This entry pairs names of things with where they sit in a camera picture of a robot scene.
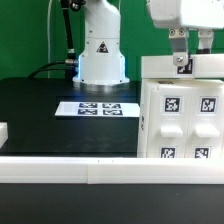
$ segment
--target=white box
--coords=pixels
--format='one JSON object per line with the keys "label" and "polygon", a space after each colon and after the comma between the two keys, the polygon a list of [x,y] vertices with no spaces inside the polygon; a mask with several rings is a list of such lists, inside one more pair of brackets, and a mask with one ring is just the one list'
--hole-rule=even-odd
{"label": "white box", "polygon": [[138,157],[183,158],[191,100],[189,81],[143,80]]}
{"label": "white box", "polygon": [[197,80],[192,84],[185,157],[220,158],[224,132],[223,82]]}
{"label": "white box", "polygon": [[220,158],[224,84],[143,79],[139,158]]}

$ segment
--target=cable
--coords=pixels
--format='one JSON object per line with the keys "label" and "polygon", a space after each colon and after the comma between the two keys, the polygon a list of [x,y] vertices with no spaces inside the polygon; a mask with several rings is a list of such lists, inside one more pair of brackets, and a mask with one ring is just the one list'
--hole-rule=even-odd
{"label": "cable", "polygon": [[48,63],[51,62],[51,9],[53,0],[49,1],[48,13],[47,13],[47,43],[48,43]]}
{"label": "cable", "polygon": [[29,79],[32,79],[32,78],[34,78],[34,77],[36,76],[36,74],[38,74],[40,71],[43,71],[43,70],[45,70],[45,69],[48,68],[48,67],[51,67],[51,66],[54,66],[54,65],[61,65],[61,64],[65,64],[65,62],[64,62],[64,61],[55,61],[55,62],[48,63],[48,64],[46,64],[46,65],[40,67],[40,68],[37,69],[36,71],[30,73],[30,74],[28,75],[28,78],[29,78]]}
{"label": "cable", "polygon": [[118,6],[119,12],[121,12],[121,0],[119,0],[119,6]]}

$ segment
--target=white block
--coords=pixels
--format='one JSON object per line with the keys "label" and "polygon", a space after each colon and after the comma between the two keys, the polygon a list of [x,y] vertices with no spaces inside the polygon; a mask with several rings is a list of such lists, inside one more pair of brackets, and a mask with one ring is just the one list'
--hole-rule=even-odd
{"label": "white block", "polygon": [[173,56],[142,57],[142,78],[223,78],[224,54],[191,55],[186,68],[173,65]]}
{"label": "white block", "polygon": [[182,138],[184,133],[179,127],[161,127],[160,133],[164,138]]}
{"label": "white block", "polygon": [[0,148],[8,139],[7,123],[0,122]]}
{"label": "white block", "polygon": [[224,133],[223,105],[223,82],[194,81],[185,157],[220,158]]}
{"label": "white block", "polygon": [[224,83],[143,80],[138,157],[220,158]]}
{"label": "white block", "polygon": [[188,82],[143,80],[138,157],[184,157],[191,100]]}
{"label": "white block", "polygon": [[220,131],[218,131],[213,125],[198,125],[195,128],[195,134],[199,138],[219,138]]}

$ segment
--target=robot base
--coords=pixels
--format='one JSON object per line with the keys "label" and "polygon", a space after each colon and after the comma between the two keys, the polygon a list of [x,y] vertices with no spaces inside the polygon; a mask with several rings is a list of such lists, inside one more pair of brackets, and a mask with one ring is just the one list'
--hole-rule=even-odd
{"label": "robot base", "polygon": [[95,91],[95,92],[112,92],[112,91],[118,91],[121,89],[127,89],[129,87],[129,79],[125,78],[124,80],[121,80],[120,83],[113,83],[110,82],[110,84],[99,84],[97,82],[90,83],[90,82],[83,82],[80,81],[79,78],[73,78],[73,87],[84,89],[88,91]]}

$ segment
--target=black cable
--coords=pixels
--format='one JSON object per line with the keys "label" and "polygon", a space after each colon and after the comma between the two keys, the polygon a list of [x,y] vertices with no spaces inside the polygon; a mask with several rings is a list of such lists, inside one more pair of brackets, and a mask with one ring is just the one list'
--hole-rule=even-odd
{"label": "black cable", "polygon": [[38,74],[40,71],[45,70],[45,69],[48,68],[48,67],[51,67],[51,66],[54,66],[54,65],[62,65],[62,64],[65,64],[65,61],[55,61],[55,62],[51,62],[51,63],[49,63],[49,64],[46,64],[46,65],[40,67],[39,69],[37,69],[36,71],[30,73],[30,74],[28,75],[28,78],[29,78],[29,79],[34,78],[34,77],[36,76],[36,74]]}
{"label": "black cable", "polygon": [[40,69],[38,72],[36,72],[35,75],[37,75],[40,72],[49,72],[49,71],[65,71],[65,68],[47,68],[47,69]]}

